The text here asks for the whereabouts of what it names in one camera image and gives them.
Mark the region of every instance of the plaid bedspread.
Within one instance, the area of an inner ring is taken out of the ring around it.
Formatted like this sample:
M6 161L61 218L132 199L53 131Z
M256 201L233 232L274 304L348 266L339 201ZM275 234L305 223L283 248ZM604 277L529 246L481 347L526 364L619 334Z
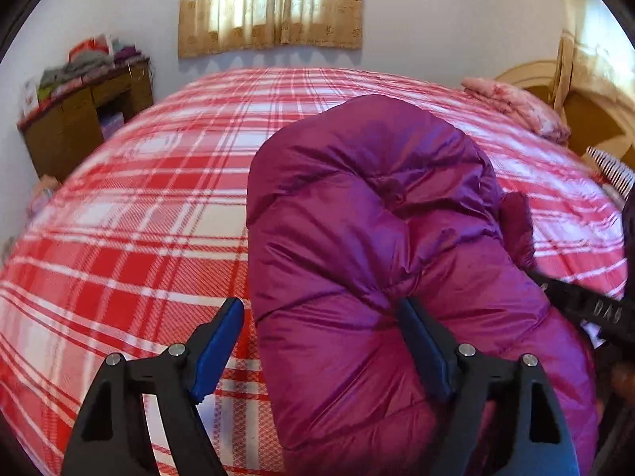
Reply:
M620 215L590 171L463 92L344 69L210 75L95 152L31 224L0 279L0 409L44 474L60 472L108 353L157 354L230 295L246 299L247 326L199 411L230 474L283 472L248 300L249 166L282 126L370 93L429 109L477 141L501 185L529 196L543 271L622 292ZM176 474L156 401L145 405L160 471Z

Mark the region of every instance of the pink pillow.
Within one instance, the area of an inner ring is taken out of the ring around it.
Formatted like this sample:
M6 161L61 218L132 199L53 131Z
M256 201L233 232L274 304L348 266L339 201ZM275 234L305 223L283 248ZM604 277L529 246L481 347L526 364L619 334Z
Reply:
M487 101L535 135L566 146L571 129L551 107L530 92L505 82L474 77L466 77L462 85L466 92Z

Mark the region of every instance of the wooden headboard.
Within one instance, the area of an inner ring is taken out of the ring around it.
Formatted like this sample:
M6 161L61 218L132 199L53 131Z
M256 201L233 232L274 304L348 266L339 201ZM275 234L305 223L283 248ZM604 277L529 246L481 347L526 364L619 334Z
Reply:
M536 61L508 69L496 78L548 100L548 87L556 61ZM564 101L564 114L571 127L569 148L585 159L587 147L596 146L635 169L635 115L609 100L571 92Z

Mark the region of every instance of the curtain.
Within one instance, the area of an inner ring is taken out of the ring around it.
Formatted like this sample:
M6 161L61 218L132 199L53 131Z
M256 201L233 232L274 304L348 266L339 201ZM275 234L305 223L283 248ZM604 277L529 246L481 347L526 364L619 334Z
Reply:
M566 25L550 87L563 114L571 91L635 111L635 49L602 0L564 0Z
M180 0L179 57L276 45L358 49L362 0Z

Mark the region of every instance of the purple sleeping bag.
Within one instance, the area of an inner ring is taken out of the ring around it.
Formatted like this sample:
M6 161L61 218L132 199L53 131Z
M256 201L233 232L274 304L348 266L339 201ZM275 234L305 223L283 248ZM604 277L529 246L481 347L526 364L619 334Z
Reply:
M590 348L513 263L531 263L531 230L502 202L468 136L383 96L288 125L262 146L248 182L249 282L288 474L429 466L447 410L426 398L402 339L395 303L408 295L459 342L538 356L588 472Z

